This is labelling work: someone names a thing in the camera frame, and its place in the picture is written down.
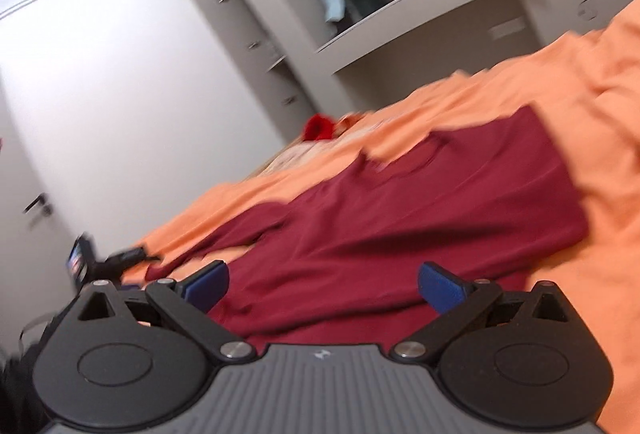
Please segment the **grey wardrobe door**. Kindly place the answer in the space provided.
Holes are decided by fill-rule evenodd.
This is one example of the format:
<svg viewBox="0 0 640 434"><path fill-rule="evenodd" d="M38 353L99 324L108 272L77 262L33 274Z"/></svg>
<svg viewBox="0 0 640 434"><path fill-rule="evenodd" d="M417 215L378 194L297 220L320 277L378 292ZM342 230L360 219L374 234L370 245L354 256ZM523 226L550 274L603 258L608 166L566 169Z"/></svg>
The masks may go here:
<svg viewBox="0 0 640 434"><path fill-rule="evenodd" d="M286 142L314 115L314 106L285 54L244 0L194 0Z"/></svg>

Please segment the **dark red shirt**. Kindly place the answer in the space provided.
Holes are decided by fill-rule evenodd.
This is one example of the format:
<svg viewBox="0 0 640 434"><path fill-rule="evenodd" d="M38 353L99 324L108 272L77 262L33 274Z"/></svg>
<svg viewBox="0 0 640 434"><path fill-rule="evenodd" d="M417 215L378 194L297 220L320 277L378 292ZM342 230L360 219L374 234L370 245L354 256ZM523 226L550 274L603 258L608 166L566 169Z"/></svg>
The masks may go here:
<svg viewBox="0 0 640 434"><path fill-rule="evenodd" d="M532 108L437 130L396 161L356 157L289 202L256 204L183 254L240 246L209 315L256 347L391 346L433 319L418 272L520 290L589 232L580 195Z"/></svg>

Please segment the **grey window desk unit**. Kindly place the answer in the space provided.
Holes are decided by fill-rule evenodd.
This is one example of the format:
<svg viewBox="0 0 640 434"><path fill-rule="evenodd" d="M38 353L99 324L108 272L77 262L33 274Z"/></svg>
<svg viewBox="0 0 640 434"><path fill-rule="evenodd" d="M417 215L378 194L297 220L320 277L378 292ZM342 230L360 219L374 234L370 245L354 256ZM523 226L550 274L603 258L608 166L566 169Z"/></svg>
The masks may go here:
<svg viewBox="0 0 640 434"><path fill-rule="evenodd" d="M362 108L605 27L632 0L397 0L318 50Z"/></svg>

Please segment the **orange bed sheet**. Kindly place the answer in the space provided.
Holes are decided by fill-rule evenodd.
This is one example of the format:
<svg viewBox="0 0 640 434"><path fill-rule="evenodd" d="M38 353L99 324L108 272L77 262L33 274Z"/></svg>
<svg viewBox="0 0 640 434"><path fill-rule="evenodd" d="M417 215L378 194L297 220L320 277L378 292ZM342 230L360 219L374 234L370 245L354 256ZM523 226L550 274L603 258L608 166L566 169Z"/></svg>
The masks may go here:
<svg viewBox="0 0 640 434"><path fill-rule="evenodd" d="M589 232L536 263L525 286L555 281L603 347L614 386L600 422L611 433L639 428L639 7L604 29L567 33L537 53L469 76L457 72L381 110L345 116L342 134L317 142L279 171L209 189L153 230L144 244L160 264L131 269L143 282L181 279L240 246L191 261L183 254L256 204L289 202L340 174L356 157L396 161L437 130L457 130L532 108L580 195Z"/></svg>

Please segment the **bright red cloth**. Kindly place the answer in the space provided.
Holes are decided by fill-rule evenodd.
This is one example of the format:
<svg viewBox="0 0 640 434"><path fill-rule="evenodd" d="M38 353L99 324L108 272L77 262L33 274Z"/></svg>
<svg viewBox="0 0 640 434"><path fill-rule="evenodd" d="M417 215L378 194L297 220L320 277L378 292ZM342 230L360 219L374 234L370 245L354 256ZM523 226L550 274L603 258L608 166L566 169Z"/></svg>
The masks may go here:
<svg viewBox="0 0 640 434"><path fill-rule="evenodd" d="M336 122L325 114L314 114L304 125L303 142L321 142L334 139Z"/></svg>

